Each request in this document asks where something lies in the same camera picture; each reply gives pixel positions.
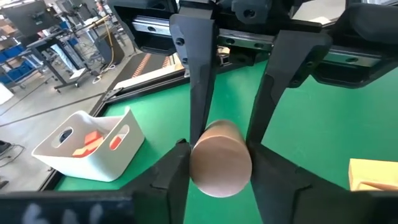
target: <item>factory floor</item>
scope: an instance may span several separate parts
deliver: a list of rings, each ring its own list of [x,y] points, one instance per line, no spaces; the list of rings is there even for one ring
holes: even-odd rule
[[[344,0],[318,0],[307,2],[300,9],[295,18],[314,20],[325,17],[333,20],[344,9]],[[133,47],[126,39],[124,60],[109,70],[100,82],[92,84],[93,77],[87,75],[80,81],[80,87],[68,86],[57,93],[53,87],[58,85],[51,78],[50,72],[44,75],[36,73],[24,84],[25,90],[15,87],[15,96],[3,105],[0,105],[0,140],[19,144],[25,149],[20,156],[9,163],[10,158],[0,156],[0,181],[8,180],[9,183],[0,192],[23,190],[37,190],[49,174],[50,167],[31,156],[32,150],[59,126],[72,113],[83,110],[90,112],[100,98],[100,94],[112,88],[116,81],[131,78],[141,67],[140,74],[151,72],[163,66],[164,57],[158,55],[135,54]],[[68,74],[63,69],[65,79]],[[20,148],[15,148],[7,156],[16,157]]]

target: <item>cardboard box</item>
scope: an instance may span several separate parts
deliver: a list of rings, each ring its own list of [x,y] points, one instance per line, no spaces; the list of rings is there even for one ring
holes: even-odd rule
[[[0,29],[2,30],[2,32],[3,32],[5,35],[13,34],[13,33],[16,31],[16,30],[15,30],[14,28],[12,28],[10,25],[2,26],[2,27],[0,27]]]

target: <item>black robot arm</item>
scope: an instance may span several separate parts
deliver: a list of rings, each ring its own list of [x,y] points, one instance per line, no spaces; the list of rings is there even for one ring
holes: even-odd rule
[[[217,46],[230,48],[230,63],[268,60],[246,136],[251,185],[264,223],[397,220],[397,193],[347,191],[261,144],[286,88],[299,87],[309,75],[320,83],[359,88],[397,66],[398,7],[353,4],[336,22],[322,26],[290,18],[302,2],[110,0],[136,47],[154,54],[178,52],[190,76],[190,143],[176,143],[120,190],[0,195],[3,222],[20,223],[27,215],[49,223],[63,223],[64,217],[75,223],[183,223],[190,148],[207,123]]]

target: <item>blue storage bin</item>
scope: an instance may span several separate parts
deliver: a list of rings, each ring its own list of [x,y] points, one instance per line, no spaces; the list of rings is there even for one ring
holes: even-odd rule
[[[60,27],[61,27],[61,29],[69,29],[69,26],[66,21],[61,22]]]
[[[69,44],[70,44],[71,46],[75,46],[75,45],[78,43],[77,40],[76,40],[76,38],[72,38],[72,39],[68,40],[68,42],[69,42]]]
[[[3,54],[3,52],[0,52],[0,63],[3,63],[7,60],[8,58]]]
[[[11,77],[13,80],[17,80],[17,81],[22,76],[21,71],[18,68],[14,68],[14,69],[8,71],[7,75],[9,77]],[[7,76],[3,75],[3,76],[0,76],[0,82],[2,82],[3,84],[8,84],[11,82],[11,80]]]
[[[7,58],[12,58],[19,55],[22,52],[21,48],[17,46],[10,47],[3,51]]]
[[[31,63],[29,63],[28,61],[26,61],[26,60],[22,64],[25,65],[26,67],[28,67],[29,69],[33,69],[34,68],[33,65]]]
[[[25,47],[22,46],[22,44],[17,45],[17,47],[18,47],[18,49],[19,49],[21,52],[23,52],[23,51],[26,50]]]
[[[26,65],[21,65],[21,66],[19,67],[19,71],[21,72],[21,74],[22,74],[23,76],[27,76],[27,75],[30,74],[30,72],[32,71],[32,69],[29,68],[29,67],[26,66]]]

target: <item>green table surface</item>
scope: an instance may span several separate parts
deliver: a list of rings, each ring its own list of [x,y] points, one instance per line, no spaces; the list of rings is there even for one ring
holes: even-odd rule
[[[265,63],[218,75],[208,122],[230,119],[246,134]],[[398,75],[385,75],[357,90],[321,85],[313,78],[288,89],[262,143],[296,164],[348,188],[350,158],[398,161]],[[145,142],[113,182],[64,177],[57,190],[118,189],[150,167],[176,140],[189,138],[189,85],[109,107],[105,116],[130,106]],[[248,184],[229,198],[213,198],[190,182],[185,223],[261,223]]]

